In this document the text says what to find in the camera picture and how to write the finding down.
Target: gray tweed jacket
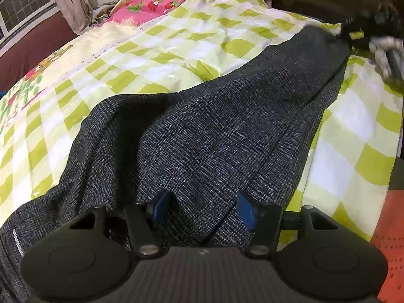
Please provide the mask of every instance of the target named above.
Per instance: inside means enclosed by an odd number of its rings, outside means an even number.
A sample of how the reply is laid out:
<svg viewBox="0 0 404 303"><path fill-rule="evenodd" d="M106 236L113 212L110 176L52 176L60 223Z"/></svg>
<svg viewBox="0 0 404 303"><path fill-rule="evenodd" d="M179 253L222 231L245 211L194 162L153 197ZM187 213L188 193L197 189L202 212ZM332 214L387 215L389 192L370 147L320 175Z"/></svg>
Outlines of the gray tweed jacket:
<svg viewBox="0 0 404 303"><path fill-rule="evenodd" d="M162 188L176 197L158 233L163 244L245 247L251 234L235 210L237 192L286 206L349 54L306 27L189 90L102 101L82 122L59 184L0 229L2 300L29 297L19 264L46 234L93 205L122 208ZM124 230L112 236L128 246Z"/></svg>

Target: black round pad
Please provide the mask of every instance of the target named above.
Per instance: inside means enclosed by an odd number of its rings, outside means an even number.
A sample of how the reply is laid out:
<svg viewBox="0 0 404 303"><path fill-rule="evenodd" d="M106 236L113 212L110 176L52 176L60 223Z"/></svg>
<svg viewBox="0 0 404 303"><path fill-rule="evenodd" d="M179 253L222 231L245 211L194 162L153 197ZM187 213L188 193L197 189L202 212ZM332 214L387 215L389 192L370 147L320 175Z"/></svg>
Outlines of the black round pad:
<svg viewBox="0 0 404 303"><path fill-rule="evenodd" d="M91 300L126 279L131 261L118 243L81 230L74 237L64 235L39 242L24 256L21 275L33 295L49 301Z"/></svg>
<svg viewBox="0 0 404 303"><path fill-rule="evenodd" d="M314 233L292 242L276 255L280 275L293 288L321 299L350 300L376 294L387 275L387 262L358 236Z"/></svg>

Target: yellow-green checkered blanket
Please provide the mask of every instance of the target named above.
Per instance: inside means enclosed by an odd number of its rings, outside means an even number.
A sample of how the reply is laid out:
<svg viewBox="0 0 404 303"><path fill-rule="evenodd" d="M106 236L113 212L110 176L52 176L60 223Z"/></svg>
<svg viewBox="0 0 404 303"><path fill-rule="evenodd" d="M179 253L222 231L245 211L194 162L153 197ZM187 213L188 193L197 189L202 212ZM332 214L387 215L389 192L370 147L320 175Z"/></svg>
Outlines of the yellow-green checkered blanket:
<svg viewBox="0 0 404 303"><path fill-rule="evenodd" d="M339 30L262 0L187 0L42 92L31 83L25 107L0 121L0 224L58 183L82 120L103 99L191 88L239 68L307 24ZM5 110L17 90L3 98ZM402 94L385 85L367 59L351 56L289 209L315 205L369 239L395 160L401 110Z"/></svg>

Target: blue clip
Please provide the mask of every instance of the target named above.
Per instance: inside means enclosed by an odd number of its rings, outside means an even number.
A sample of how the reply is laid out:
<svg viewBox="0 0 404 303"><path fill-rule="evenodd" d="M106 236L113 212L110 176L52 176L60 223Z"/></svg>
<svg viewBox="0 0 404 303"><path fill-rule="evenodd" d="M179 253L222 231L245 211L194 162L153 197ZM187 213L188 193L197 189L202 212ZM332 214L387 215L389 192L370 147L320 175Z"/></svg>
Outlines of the blue clip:
<svg viewBox="0 0 404 303"><path fill-rule="evenodd" d="M258 209L259 204L247 195L245 191L240 191L237 194L237 211L248 231L255 231Z"/></svg>
<svg viewBox="0 0 404 303"><path fill-rule="evenodd" d="M147 204L146 211L151 215L153 229L158 229L164 222L170 209L172 193L167 189L160 190Z"/></svg>

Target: cartoon print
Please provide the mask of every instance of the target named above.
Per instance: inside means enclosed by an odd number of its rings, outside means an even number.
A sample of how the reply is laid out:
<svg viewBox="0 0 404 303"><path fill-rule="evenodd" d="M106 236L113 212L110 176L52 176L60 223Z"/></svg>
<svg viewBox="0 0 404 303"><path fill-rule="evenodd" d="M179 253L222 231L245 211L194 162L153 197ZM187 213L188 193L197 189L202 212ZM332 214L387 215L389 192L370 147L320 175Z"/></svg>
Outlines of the cartoon print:
<svg viewBox="0 0 404 303"><path fill-rule="evenodd" d="M31 70L27 76L23 77L2 99L3 103L0 106L0 134L19 115L19 112L22 110L21 105L24 105L24 107L27 106L38 96L38 84L42 81L42 75L36 77L37 68L38 66ZM27 103L31 95L35 96Z"/></svg>
<svg viewBox="0 0 404 303"><path fill-rule="evenodd" d="M52 53L48 58L42 60L36 67L31 69L25 76L25 81L34 81L47 69L55 60L58 60L65 52L72 48L73 45L68 45L66 48L61 48Z"/></svg>
<svg viewBox="0 0 404 303"><path fill-rule="evenodd" d="M135 6L128 6L128 10L129 11L134 11L134 12L140 12L140 10L142 9L143 4L145 4L144 1L142 1L139 4L136 4Z"/></svg>

